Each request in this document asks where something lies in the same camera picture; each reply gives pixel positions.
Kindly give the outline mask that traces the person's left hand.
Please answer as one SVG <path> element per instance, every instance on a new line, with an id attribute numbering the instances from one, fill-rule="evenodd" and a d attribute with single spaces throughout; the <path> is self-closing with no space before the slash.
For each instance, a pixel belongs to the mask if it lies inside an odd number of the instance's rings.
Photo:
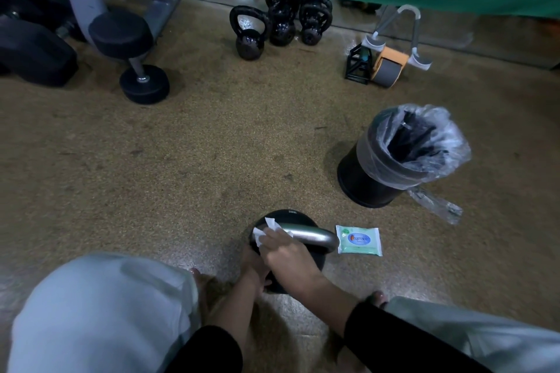
<path id="1" fill-rule="evenodd" d="M 262 292 L 258 292 L 258 282 L 269 275 L 270 269 L 264 263 L 262 257 L 248 244 L 244 246 L 241 256 L 240 280 L 248 283 L 254 299 Z"/>

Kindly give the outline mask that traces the person's right hand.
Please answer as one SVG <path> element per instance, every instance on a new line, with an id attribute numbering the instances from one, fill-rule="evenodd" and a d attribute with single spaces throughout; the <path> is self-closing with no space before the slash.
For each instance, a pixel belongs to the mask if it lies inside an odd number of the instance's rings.
<path id="1" fill-rule="evenodd" d="M 259 238 L 260 255 L 285 291 L 303 302 L 328 280 L 308 249 L 283 229 L 266 228 Z"/>

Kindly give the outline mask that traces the white wet wipe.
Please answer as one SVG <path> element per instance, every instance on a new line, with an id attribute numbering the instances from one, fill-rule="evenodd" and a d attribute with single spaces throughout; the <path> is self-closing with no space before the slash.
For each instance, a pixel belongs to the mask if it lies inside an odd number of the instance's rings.
<path id="1" fill-rule="evenodd" d="M 265 217 L 263 225 L 253 228 L 252 238 L 256 251 L 265 256 L 291 243 L 293 233 L 281 227 L 276 218 Z"/>

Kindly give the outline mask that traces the large black kettlebell silver handle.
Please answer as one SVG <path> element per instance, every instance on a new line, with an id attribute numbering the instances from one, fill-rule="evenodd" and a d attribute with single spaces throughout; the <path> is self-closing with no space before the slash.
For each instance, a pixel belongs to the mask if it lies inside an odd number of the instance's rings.
<path id="1" fill-rule="evenodd" d="M 322 271 L 326 256 L 337 251 L 339 238 L 336 233 L 319 228 L 311 217 L 292 209 L 272 211 L 250 227 L 249 244 L 256 253 L 260 253 L 257 236 L 262 235 L 265 226 L 282 228 L 287 234 L 304 244 L 312 256 L 317 268 Z"/>

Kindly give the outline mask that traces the person's right forearm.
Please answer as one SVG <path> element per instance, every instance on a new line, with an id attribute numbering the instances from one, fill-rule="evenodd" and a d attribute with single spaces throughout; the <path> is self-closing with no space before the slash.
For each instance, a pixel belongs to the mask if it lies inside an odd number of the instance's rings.
<path id="1" fill-rule="evenodd" d="M 344 373 L 492 373 L 434 335 L 343 291 L 324 276 L 296 299 L 341 336 Z"/>

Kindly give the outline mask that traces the person's left forearm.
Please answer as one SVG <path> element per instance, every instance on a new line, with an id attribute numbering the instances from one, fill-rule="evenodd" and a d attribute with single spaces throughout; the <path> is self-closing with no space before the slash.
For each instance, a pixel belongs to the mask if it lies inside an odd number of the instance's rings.
<path id="1" fill-rule="evenodd" d="M 265 276 L 242 273 L 220 306 L 178 351 L 164 373 L 242 373 L 251 316 Z"/>

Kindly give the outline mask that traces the green wet wipes packet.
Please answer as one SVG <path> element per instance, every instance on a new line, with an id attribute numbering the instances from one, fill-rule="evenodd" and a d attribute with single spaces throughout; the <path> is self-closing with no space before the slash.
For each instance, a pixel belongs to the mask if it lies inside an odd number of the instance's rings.
<path id="1" fill-rule="evenodd" d="M 336 225 L 335 230 L 340 242 L 338 254 L 383 255 L 378 228 Z"/>

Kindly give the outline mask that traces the black round trash bin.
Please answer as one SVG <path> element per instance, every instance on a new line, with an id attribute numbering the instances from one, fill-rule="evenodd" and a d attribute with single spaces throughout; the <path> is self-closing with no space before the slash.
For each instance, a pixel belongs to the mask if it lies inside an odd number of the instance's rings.
<path id="1" fill-rule="evenodd" d="M 340 188 L 352 201 L 381 208 L 428 176 L 419 159 L 434 153 L 436 126 L 398 108 L 378 113 L 337 167 Z"/>

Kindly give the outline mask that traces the person's right foot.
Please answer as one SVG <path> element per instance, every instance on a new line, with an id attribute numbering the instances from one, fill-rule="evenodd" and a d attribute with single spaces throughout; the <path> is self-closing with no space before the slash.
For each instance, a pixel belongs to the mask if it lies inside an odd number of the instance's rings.
<path id="1" fill-rule="evenodd" d="M 389 299 L 383 291 L 376 290 L 368 295 L 368 297 L 366 297 L 363 302 L 376 306 L 379 309 L 385 310 Z"/>

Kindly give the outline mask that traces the clear plastic wrapper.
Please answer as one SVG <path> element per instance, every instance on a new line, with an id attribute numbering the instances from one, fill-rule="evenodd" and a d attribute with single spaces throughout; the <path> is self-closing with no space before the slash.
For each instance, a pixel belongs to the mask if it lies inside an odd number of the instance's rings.
<path id="1" fill-rule="evenodd" d="M 407 190 L 407 194 L 419 205 L 437 215 L 444 221 L 452 225 L 457 225 L 463 214 L 463 209 L 457 205 L 434 195 L 432 192 L 421 186 L 412 187 Z"/>

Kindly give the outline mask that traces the person's left leg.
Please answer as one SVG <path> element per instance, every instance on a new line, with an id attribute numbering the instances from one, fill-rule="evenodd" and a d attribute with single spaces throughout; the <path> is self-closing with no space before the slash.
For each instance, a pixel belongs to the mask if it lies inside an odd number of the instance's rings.
<path id="1" fill-rule="evenodd" d="M 46 276 L 11 331 L 7 373 L 164 373 L 201 326 L 188 270 L 94 253 Z"/>

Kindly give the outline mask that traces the person's leg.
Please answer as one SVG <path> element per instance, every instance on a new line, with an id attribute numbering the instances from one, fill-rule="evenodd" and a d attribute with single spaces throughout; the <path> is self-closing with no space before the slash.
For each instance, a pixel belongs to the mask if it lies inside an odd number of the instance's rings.
<path id="1" fill-rule="evenodd" d="M 394 297 L 384 310 L 493 373 L 560 373 L 560 332 L 465 308 Z"/>
<path id="2" fill-rule="evenodd" d="M 94 253 L 46 276 L 11 331 L 7 373 L 164 373 L 201 326 L 188 270 Z"/>

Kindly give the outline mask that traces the clear plastic bin liner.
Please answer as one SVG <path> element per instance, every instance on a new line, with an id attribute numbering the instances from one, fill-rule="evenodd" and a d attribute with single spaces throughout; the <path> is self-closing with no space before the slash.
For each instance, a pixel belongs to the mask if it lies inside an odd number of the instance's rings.
<path id="1" fill-rule="evenodd" d="M 447 109 L 415 104 L 378 113 L 358 139 L 356 154 L 370 178 L 403 191 L 447 177 L 471 159 Z"/>

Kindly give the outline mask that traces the orange grey ab roller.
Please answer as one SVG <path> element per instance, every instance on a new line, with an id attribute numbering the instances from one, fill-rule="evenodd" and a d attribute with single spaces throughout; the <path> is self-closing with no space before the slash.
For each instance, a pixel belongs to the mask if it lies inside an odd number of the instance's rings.
<path id="1" fill-rule="evenodd" d="M 386 43 L 380 39 L 380 33 L 405 11 L 410 11 L 414 14 L 409 53 L 387 47 Z M 421 56 L 418 51 L 421 17 L 421 11 L 416 6 L 410 4 L 402 5 L 398 7 L 391 16 L 382 20 L 380 24 L 375 27 L 372 34 L 368 34 L 362 39 L 362 47 L 378 53 L 372 67 L 371 82 L 388 89 L 397 82 L 406 65 L 411 65 L 423 71 L 430 69 L 432 61 Z"/>

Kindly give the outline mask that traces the person's right leg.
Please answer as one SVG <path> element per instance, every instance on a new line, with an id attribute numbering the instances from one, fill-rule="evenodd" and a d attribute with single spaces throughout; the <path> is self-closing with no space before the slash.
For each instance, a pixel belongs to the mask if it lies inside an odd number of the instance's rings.
<path id="1" fill-rule="evenodd" d="M 465 308 L 394 297 L 384 310 L 493 373 L 560 373 L 560 332 Z"/>

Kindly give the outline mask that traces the black round dumbbell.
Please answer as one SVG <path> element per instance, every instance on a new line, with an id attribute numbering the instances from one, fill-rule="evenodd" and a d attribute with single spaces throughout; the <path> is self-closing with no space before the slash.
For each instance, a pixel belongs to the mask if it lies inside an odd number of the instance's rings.
<path id="1" fill-rule="evenodd" d="M 143 63 L 143 56 L 155 40 L 146 20 L 133 12 L 113 9 L 98 15 L 88 26 L 93 44 L 99 52 L 128 64 L 119 78 L 124 95 L 140 105 L 157 104 L 170 93 L 165 71 Z"/>

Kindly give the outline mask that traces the black hex dumbbell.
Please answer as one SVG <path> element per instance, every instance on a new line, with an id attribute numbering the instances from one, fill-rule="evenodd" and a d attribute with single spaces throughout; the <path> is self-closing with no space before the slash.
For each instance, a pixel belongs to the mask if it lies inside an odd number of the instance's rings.
<path id="1" fill-rule="evenodd" d="M 0 75 L 65 86 L 79 68 L 66 37 L 85 42 L 69 0 L 0 0 Z"/>

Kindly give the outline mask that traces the black open frame stand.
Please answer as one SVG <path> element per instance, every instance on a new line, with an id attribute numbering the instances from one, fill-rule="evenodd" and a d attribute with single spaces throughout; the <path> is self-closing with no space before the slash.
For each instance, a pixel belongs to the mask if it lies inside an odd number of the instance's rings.
<path id="1" fill-rule="evenodd" d="M 367 46 L 356 45 L 346 58 L 344 78 L 362 85 L 368 85 L 374 70 L 374 56 Z"/>

